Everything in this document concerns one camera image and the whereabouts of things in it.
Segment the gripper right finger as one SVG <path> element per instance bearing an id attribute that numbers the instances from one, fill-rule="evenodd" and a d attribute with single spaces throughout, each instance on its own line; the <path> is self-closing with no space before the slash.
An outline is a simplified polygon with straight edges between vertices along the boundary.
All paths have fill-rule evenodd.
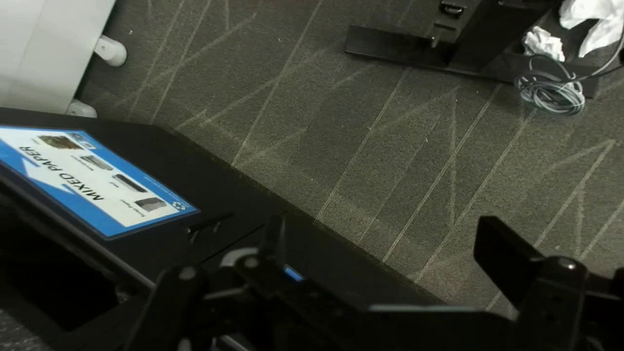
<path id="1" fill-rule="evenodd" d="M 624 267 L 546 257 L 495 216 L 479 218 L 474 258 L 517 309 L 508 351 L 624 351 Z"/>

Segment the white cabinet on casters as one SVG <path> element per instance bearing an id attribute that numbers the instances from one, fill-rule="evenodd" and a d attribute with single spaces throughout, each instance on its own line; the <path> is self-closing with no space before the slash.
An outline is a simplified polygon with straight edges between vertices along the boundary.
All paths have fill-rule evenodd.
<path id="1" fill-rule="evenodd" d="M 0 107 L 96 118 L 76 92 L 92 56 L 122 66 L 103 29 L 116 0 L 0 0 Z"/>

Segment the large crumpled white paper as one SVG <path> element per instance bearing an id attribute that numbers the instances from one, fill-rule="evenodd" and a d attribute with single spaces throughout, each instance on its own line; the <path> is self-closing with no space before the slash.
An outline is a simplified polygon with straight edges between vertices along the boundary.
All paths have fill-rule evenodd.
<path id="1" fill-rule="evenodd" d="M 578 57 L 619 42 L 624 34 L 624 0 L 563 0 L 559 22 L 572 29 L 586 20 L 597 20 L 579 48 Z"/>

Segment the black recycling bin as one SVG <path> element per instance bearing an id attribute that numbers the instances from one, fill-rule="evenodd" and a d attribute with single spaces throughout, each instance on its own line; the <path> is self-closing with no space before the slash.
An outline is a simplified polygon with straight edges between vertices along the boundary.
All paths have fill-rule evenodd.
<path id="1" fill-rule="evenodd" d="M 350 304 L 442 301 L 189 138 L 157 126 L 0 108 L 0 126 L 85 131 L 199 212 L 104 239 L 90 222 L 0 166 L 0 351 L 120 351 L 159 273 L 214 271 L 225 253 L 258 244 L 266 220 L 287 216 L 287 262 Z"/>

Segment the black table base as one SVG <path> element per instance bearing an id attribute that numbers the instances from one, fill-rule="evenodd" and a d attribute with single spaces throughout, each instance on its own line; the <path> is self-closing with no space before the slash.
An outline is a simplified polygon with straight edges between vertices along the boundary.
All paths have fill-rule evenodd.
<path id="1" fill-rule="evenodd" d="M 509 53 L 539 18 L 563 0 L 481 0 L 464 27 L 465 0 L 441 0 L 436 20 L 426 37 L 350 26 L 347 54 L 406 67 L 487 78 L 512 84 L 528 70 L 529 57 Z"/>

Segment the small crumpled white paper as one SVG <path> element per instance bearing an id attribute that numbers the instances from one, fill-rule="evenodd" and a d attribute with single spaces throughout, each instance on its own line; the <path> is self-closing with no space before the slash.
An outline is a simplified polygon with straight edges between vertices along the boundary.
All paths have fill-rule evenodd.
<path id="1" fill-rule="evenodd" d="M 539 26 L 533 26 L 522 38 L 524 55 L 542 55 L 559 62 L 566 61 L 561 38 L 553 36 Z"/>

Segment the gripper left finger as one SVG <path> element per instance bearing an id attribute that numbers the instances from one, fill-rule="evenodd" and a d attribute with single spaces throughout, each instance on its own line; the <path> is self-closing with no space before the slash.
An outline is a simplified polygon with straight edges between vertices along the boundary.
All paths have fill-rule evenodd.
<path id="1" fill-rule="evenodd" d="M 343 302 L 286 273 L 286 233 L 285 217 L 275 215 L 259 247 L 230 251 L 214 273 L 163 271 L 124 351 L 208 351 L 235 333 L 256 351 L 351 351 L 336 326 Z"/>

